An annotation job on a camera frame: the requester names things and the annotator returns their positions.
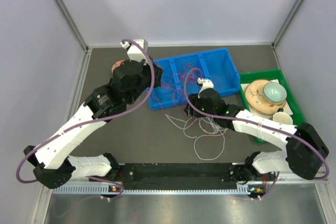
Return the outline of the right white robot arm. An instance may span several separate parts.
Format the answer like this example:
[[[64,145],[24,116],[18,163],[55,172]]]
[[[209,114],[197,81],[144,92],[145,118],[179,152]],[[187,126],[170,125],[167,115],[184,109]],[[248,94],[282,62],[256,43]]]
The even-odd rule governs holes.
[[[245,166],[245,174],[252,180],[265,173],[292,171],[297,176],[318,179],[321,168],[326,179],[330,168],[326,161],[329,149],[316,129],[309,123],[290,125],[257,116],[247,109],[227,104],[213,88],[199,94],[186,95],[186,110],[194,116],[207,116],[216,124],[235,132],[262,139],[279,148],[276,152],[255,152]]]

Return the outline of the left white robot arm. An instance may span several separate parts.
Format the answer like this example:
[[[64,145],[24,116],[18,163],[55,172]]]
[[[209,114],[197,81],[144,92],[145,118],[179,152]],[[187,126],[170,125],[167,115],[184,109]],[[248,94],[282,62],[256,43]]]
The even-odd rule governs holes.
[[[127,110],[127,105],[150,86],[159,87],[164,70],[144,60],[126,60],[112,73],[109,83],[93,90],[72,118],[54,134],[55,140],[44,146],[28,146],[24,154],[34,166],[36,180],[49,189],[72,179],[99,177],[114,180],[120,172],[110,153],[95,157],[75,157],[71,152],[90,134],[111,121],[111,116]]]

